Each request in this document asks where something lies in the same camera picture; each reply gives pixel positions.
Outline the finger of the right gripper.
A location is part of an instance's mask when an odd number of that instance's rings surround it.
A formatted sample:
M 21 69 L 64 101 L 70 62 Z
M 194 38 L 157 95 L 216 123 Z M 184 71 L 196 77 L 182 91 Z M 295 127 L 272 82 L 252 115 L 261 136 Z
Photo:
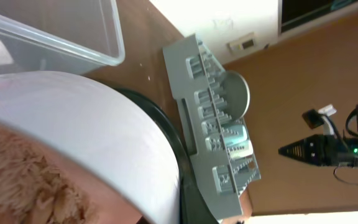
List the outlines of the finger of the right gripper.
M 322 135 L 312 135 L 283 146 L 278 150 L 281 156 L 313 166 L 322 166 Z

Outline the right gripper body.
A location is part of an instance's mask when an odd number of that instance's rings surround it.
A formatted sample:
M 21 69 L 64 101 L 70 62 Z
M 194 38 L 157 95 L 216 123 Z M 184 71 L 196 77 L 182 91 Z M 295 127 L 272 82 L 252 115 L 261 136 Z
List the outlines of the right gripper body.
M 319 161 L 322 166 L 338 166 L 346 161 L 346 148 L 334 136 L 318 136 Z

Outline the white cup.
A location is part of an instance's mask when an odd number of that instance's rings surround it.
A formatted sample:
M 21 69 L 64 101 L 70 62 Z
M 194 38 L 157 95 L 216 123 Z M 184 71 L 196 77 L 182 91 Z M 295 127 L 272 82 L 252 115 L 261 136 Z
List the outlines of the white cup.
M 228 149 L 229 149 L 229 156 L 233 160 L 248 157 L 253 155 L 254 153 L 254 148 L 251 140 L 240 142 L 239 144 L 231 146 Z

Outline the blue cup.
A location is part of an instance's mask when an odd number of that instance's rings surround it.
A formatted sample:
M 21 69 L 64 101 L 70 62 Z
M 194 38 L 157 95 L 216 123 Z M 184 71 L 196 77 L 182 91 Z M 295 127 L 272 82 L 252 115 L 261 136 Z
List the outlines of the blue cup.
M 243 124 L 231 124 L 224 127 L 224 143 L 227 147 L 248 140 L 248 133 Z

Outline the pink bowl with food scraps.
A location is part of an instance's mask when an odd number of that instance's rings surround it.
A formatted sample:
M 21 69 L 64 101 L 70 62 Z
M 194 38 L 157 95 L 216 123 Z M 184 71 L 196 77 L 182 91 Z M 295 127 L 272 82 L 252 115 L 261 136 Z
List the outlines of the pink bowl with food scraps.
M 39 143 L 95 201 L 100 223 L 180 221 L 172 148 L 116 90 L 63 72 L 0 75 L 0 124 Z

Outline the grey plate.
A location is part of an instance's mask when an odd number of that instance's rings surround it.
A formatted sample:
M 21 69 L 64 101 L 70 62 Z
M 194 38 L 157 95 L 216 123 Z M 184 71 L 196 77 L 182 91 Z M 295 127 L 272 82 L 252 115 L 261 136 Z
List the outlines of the grey plate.
M 227 101 L 227 113 L 233 119 L 241 119 L 250 105 L 250 90 L 245 78 L 235 71 L 225 71 L 222 83 Z

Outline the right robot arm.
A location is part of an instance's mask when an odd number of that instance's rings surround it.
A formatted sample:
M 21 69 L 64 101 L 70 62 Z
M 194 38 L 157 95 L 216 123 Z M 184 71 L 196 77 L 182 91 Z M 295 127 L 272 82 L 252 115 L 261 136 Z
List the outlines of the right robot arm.
M 309 110 L 302 117 L 310 129 L 323 127 L 323 134 L 314 134 L 278 150 L 281 156 L 313 166 L 358 167 L 358 105 L 346 119 L 345 130 L 339 134 L 326 111 Z

